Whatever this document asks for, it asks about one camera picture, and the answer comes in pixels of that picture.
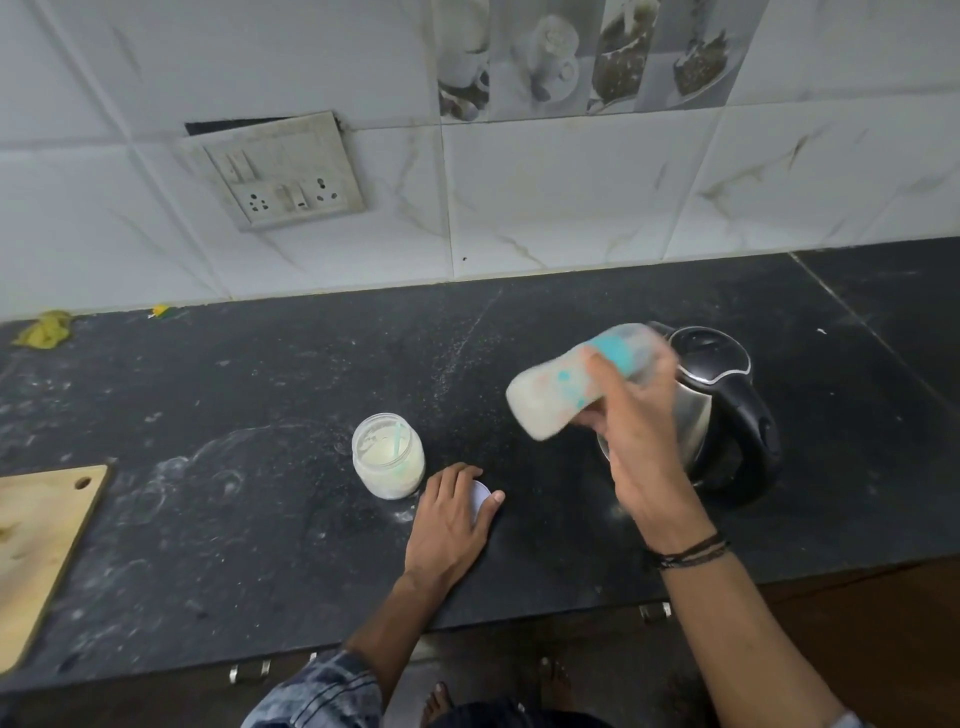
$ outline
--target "person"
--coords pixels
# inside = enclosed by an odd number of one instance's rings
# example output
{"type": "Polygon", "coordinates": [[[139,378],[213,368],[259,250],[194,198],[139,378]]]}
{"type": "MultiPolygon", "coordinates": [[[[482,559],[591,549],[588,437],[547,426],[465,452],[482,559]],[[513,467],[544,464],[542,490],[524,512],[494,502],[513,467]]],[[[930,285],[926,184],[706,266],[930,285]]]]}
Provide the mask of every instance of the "person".
{"type": "MultiPolygon", "coordinates": [[[[750,576],[687,479],[673,421],[677,357],[657,342],[654,374],[626,381],[598,352],[587,361],[603,398],[578,424],[610,443],[616,497],[658,555],[674,614],[725,728],[854,728],[848,712],[777,624],[750,576]]],[[[487,542],[505,495],[497,491],[471,523],[477,467],[457,463],[430,477],[407,544],[403,574],[383,604],[330,660],[314,660],[274,688],[244,728],[379,726],[422,631],[487,542]]],[[[421,726],[604,725],[571,713],[563,669],[544,661],[541,688],[557,699],[534,710],[509,700],[454,707],[441,683],[427,698],[421,726]]]]}

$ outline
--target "kitchen counter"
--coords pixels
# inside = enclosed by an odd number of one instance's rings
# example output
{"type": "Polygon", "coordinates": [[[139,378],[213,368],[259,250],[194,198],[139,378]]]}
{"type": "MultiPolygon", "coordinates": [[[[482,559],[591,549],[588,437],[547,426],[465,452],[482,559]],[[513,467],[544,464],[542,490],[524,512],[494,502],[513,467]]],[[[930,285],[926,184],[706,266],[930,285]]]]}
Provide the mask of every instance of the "kitchen counter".
{"type": "Polygon", "coordinates": [[[714,516],[756,580],[960,552],[956,390],[930,360],[955,356],[960,325],[941,311],[930,327],[923,299],[897,294],[917,270],[944,285],[931,305],[957,310],[943,275],[958,244],[111,313],[50,352],[5,346],[0,474],[112,474],[0,692],[345,638],[400,574],[414,516],[414,498],[378,500],[352,469],[352,431],[380,411],[417,430],[429,472],[467,460],[507,493],[434,627],[661,597],[592,434],[536,443],[503,396],[520,370],[625,321],[720,328],[751,352],[785,468],[761,500],[714,516]],[[857,275],[869,296],[828,288],[857,275]],[[898,317],[923,347],[868,328],[898,317]]]}

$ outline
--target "wooden cabinet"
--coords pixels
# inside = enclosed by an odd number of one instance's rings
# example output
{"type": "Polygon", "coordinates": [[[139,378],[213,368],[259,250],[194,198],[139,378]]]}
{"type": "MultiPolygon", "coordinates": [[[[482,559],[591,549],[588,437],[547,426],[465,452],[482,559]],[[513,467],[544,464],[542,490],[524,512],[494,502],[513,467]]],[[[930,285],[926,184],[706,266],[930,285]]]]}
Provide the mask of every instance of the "wooden cabinet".
{"type": "Polygon", "coordinates": [[[806,658],[877,728],[960,725],[960,559],[852,579],[765,593],[806,658]]]}

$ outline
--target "wooden cutting board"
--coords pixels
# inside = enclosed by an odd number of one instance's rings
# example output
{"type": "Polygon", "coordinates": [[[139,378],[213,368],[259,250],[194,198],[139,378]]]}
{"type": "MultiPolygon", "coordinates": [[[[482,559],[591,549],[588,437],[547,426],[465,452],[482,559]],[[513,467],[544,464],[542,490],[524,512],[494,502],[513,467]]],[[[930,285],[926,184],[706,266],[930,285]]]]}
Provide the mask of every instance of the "wooden cutting board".
{"type": "Polygon", "coordinates": [[[26,654],[106,465],[0,477],[0,674],[26,654]]]}

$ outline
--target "stainless steel kettle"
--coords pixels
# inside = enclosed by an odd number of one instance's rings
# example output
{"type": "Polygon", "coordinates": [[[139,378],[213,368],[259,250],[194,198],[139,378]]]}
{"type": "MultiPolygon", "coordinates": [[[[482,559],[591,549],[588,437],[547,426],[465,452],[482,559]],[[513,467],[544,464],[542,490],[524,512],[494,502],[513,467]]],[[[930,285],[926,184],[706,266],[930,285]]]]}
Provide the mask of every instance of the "stainless steel kettle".
{"type": "MultiPolygon", "coordinates": [[[[684,469],[702,494],[743,504],[780,473],[780,434],[753,385],[753,362],[733,337],[707,327],[651,323],[677,356],[674,418],[684,469]]],[[[606,440],[598,437],[604,455],[606,440]]]]}

